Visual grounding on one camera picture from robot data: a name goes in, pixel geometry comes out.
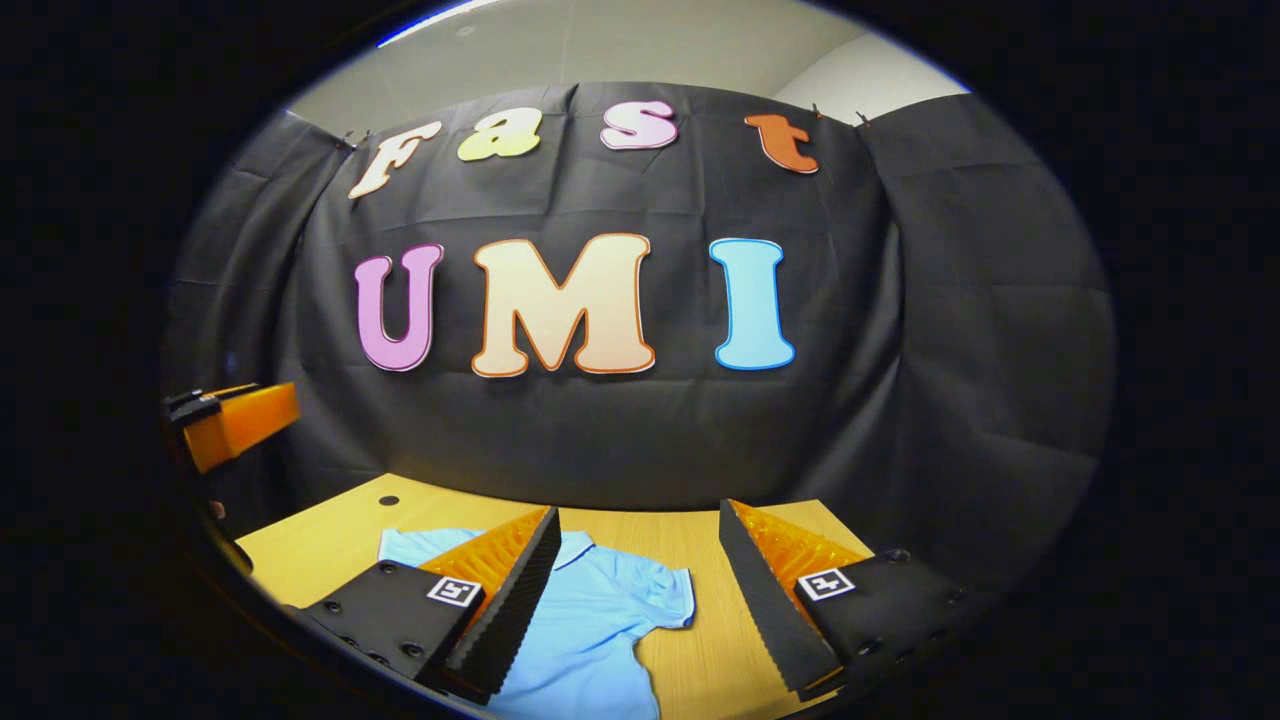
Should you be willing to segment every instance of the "white wall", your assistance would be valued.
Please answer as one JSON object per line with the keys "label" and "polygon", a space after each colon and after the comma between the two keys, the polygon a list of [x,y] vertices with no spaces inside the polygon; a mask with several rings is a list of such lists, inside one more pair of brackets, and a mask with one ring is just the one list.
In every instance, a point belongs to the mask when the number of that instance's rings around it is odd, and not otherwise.
{"label": "white wall", "polygon": [[823,115],[860,124],[858,113],[877,115],[922,100],[969,92],[911,51],[869,32],[810,65],[773,97]]}

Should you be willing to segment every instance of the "wooden table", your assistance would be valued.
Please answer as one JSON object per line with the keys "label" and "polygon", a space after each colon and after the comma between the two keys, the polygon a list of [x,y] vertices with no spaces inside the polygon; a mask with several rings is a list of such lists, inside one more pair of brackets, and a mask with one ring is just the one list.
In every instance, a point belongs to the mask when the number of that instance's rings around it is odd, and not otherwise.
{"label": "wooden table", "polygon": [[[396,505],[379,500],[396,496]],[[305,607],[378,560],[381,530],[472,528],[485,530],[536,507],[445,489],[398,475],[375,478],[239,539],[253,559],[252,578],[282,603]],[[817,500],[767,510],[872,555]],[[618,512],[561,509],[561,529],[586,530],[602,547],[689,568],[698,612],[686,629],[657,629],[636,644],[649,670],[662,716],[681,719],[774,719],[826,698],[801,703],[787,692],[769,660],[719,546],[719,514]]]}

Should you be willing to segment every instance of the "ceiling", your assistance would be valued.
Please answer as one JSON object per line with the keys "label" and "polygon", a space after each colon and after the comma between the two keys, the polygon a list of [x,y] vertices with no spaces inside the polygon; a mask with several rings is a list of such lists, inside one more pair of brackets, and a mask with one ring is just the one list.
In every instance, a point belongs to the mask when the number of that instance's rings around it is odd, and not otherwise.
{"label": "ceiling", "polygon": [[474,97],[563,82],[771,97],[865,32],[795,0],[500,0],[371,50],[291,109],[355,140]]}

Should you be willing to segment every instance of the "light blue polo shirt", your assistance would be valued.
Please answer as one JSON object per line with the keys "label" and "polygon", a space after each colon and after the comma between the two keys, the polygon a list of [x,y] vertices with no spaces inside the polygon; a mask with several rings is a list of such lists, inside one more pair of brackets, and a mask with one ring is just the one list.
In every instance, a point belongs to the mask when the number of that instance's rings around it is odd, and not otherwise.
{"label": "light blue polo shirt", "polygon": [[[417,566],[479,534],[387,529],[378,559]],[[503,720],[657,720],[658,698],[635,643],[654,628],[687,628],[692,619],[689,570],[563,533],[502,692],[481,710]]]}

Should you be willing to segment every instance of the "yellow letter a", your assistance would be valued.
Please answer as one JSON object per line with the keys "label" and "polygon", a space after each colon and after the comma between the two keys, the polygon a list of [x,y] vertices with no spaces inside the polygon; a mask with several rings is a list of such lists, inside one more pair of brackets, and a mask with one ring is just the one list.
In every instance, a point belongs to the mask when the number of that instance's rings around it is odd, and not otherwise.
{"label": "yellow letter a", "polygon": [[476,123],[476,133],[458,146],[462,160],[484,160],[492,155],[513,158],[538,147],[534,132],[543,114],[534,108],[513,108],[494,113]]}

